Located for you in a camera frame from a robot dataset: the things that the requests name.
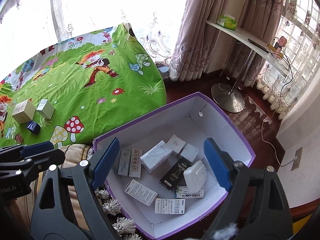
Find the screw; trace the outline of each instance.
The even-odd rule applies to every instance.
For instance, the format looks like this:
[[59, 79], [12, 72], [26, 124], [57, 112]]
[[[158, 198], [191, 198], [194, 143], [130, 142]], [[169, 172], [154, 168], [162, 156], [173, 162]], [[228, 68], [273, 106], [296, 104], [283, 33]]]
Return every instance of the screw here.
[[241, 161], [235, 161], [235, 166], [240, 168], [243, 166], [243, 163]]
[[274, 172], [275, 168], [272, 166], [267, 166], [267, 171]]
[[88, 163], [89, 163], [89, 162], [88, 162], [87, 160], [82, 160], [82, 161], [80, 161], [79, 164], [80, 164], [81, 167], [85, 167], [85, 166], [88, 165]]
[[49, 171], [54, 171], [56, 168], [57, 168], [57, 165], [52, 164], [52, 165], [50, 165], [50, 167], [49, 167]]

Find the electrical outlet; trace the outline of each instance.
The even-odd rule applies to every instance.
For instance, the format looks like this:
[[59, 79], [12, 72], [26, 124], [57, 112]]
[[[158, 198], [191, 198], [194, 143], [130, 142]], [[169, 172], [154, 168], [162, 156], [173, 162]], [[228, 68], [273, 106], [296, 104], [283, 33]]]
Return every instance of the electrical outlet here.
[[298, 157], [298, 159], [293, 161], [291, 171], [299, 168], [301, 155], [302, 155], [302, 147], [296, 150], [296, 156]]

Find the yellow mushroom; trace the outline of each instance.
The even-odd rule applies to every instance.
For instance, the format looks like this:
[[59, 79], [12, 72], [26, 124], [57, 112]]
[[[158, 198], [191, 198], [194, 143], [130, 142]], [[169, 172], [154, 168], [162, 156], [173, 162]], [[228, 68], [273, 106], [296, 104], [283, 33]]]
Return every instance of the yellow mushroom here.
[[50, 142], [53, 145], [58, 144], [58, 147], [62, 147], [62, 142], [67, 140], [67, 138], [68, 138], [67, 130], [64, 129], [62, 126], [57, 125], [53, 130], [53, 134], [51, 136]]

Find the striped cushion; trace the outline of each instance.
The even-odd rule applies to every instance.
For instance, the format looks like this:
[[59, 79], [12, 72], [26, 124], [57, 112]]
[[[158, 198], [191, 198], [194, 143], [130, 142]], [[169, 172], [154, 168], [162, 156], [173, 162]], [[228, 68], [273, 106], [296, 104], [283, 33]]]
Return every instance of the striped cushion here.
[[[68, 146], [62, 146], [60, 149], [65, 153], [66, 159], [64, 163], [61, 165], [62, 168], [68, 168], [76, 166], [80, 161], [87, 159], [87, 155], [91, 146], [84, 144], [73, 144]], [[19, 206], [22, 219], [25, 224], [30, 229], [31, 217], [33, 206], [35, 205], [35, 201], [37, 198], [37, 194], [39, 193], [42, 180], [44, 179], [46, 171], [39, 173], [39, 178], [33, 181], [30, 184], [32, 192], [28, 195], [20, 197], [17, 199], [17, 204]], [[74, 186], [68, 186], [69, 194], [71, 198], [71, 203], [73, 207], [73, 211], [75, 213], [78, 225], [81, 228], [89, 230], [87, 223], [83, 217], [81, 212], [81, 208], [78, 202], [77, 194]]]

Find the red mushroom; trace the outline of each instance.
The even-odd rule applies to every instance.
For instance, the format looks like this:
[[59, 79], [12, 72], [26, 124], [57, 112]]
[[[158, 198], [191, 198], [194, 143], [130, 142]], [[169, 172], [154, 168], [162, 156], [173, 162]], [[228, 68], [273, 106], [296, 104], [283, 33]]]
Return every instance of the red mushroom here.
[[64, 128], [71, 133], [70, 140], [76, 142], [76, 133], [81, 133], [84, 130], [84, 125], [81, 123], [80, 118], [75, 115], [66, 121]]

